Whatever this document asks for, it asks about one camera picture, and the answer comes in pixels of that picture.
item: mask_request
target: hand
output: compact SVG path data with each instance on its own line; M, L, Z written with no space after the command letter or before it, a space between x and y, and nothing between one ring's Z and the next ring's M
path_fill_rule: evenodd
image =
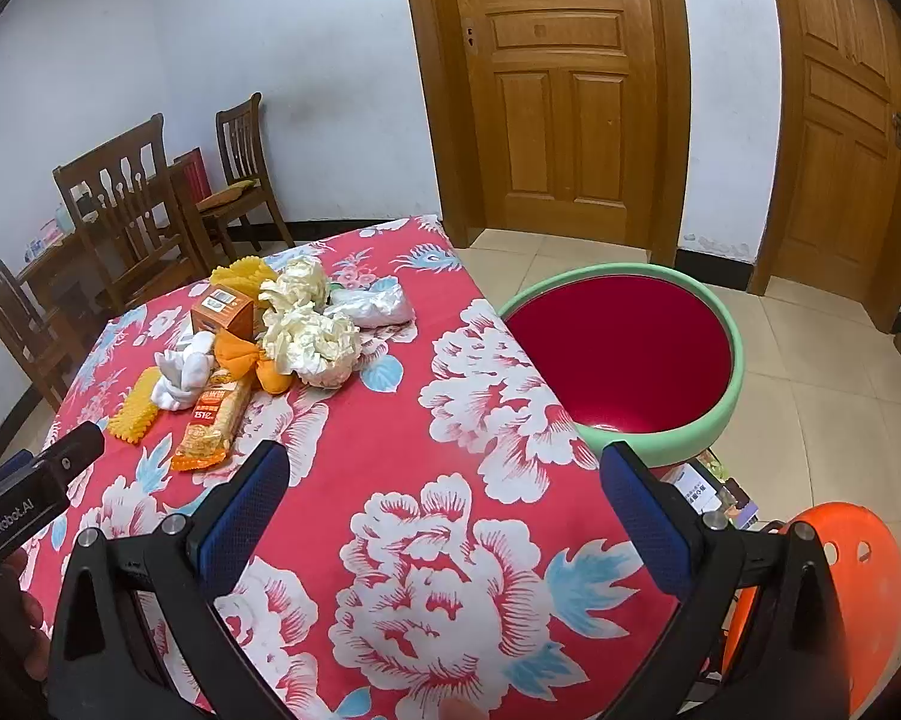
M10 568L16 577L20 579L23 570L27 567L27 552L23 549L12 552L4 561L4 565ZM36 682L43 682L47 679L47 662L50 659L50 640L44 631L41 630L41 623L44 623L44 608L29 592L20 594L20 603L25 610L25 616L31 627L34 628L34 646L25 658L23 666L27 676Z
M463 699L446 698L437 711L437 720L487 720L487 712Z

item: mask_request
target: crumpled paper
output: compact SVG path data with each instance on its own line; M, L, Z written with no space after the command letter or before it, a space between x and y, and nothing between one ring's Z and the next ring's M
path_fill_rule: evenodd
M166 412L191 408L211 376L213 347L214 333L204 330L194 334L186 346L155 352L161 378L151 391L151 402Z
M348 317L358 327L373 329L386 324L404 324L414 319L410 305L400 284L378 292L370 290L332 290L331 306L325 317Z
M305 384L332 389L351 375L361 336L346 317L325 317L307 302L266 311L262 346L278 373L297 373Z
M267 301L275 311L289 311L313 303L321 311L327 302L328 278L319 260L297 257L287 262L276 281L260 285L259 300Z

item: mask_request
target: yellow sponge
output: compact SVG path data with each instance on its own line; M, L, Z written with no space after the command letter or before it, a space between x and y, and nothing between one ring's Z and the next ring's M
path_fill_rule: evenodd
M244 257L231 263L228 268L215 268L211 274L211 283L230 287L248 298L257 300L257 305L265 305L260 300L260 285L270 279L277 278L277 272L260 257Z
M156 367L147 368L137 377L137 384L107 423L108 433L123 442L140 443L157 419L158 408L151 402L150 394L160 378L161 372Z

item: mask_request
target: wooden chair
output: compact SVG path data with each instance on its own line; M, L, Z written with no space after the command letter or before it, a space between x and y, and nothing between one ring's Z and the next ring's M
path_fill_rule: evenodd
M148 147L154 163L154 175L150 177L143 162ZM103 175L108 176L110 186L105 185ZM97 300L112 316L207 275L188 236L180 203L171 190L164 156L163 114L155 114L70 165L57 167L54 180L104 283ZM116 276L112 277L92 242L88 224L77 210L74 188L89 192L97 211L94 224L103 225L106 238L116 247L122 264L122 271ZM161 204L166 210L166 222L155 218L154 211ZM174 250L176 256L169 259Z
M73 353L68 354L65 343L51 335L51 314L42 317L38 313L0 260L0 339L44 400L58 410L68 393L62 370ZM80 365L83 357L73 362Z
M236 108L217 112L217 148L228 186L238 181L254 182L252 187L229 202L215 205L217 196L222 194L217 193L201 199L196 206L204 225L217 234L228 260L233 262L238 259L238 252L227 231L227 225L233 220L241 220L241 226L251 244L255 250L260 251L254 229L247 220L247 212L259 205L267 206L281 238L286 245L294 247L294 239L290 237L281 209L274 198L274 190L267 175L265 153L260 144L260 92L255 92L250 100Z

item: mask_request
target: table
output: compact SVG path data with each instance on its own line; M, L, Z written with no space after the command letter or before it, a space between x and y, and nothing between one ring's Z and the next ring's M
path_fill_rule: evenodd
M149 533L191 512L262 439L289 452L289 489L217 610L299 718L435 718L458 695L495 718L585 720L610 703L663 631L656 589L601 493L596 459L463 270L434 217L273 255L321 259L347 287L395 276L417 312L362 333L361 372L339 391L259 392L233 459L171 473L188 413L161 413L142 444L107 436L70 486L71 508L27 543L22 586L52 616L85 527ZM206 282L111 322L49 442L103 425L183 332ZM202 701L154 600L142 601L180 692Z

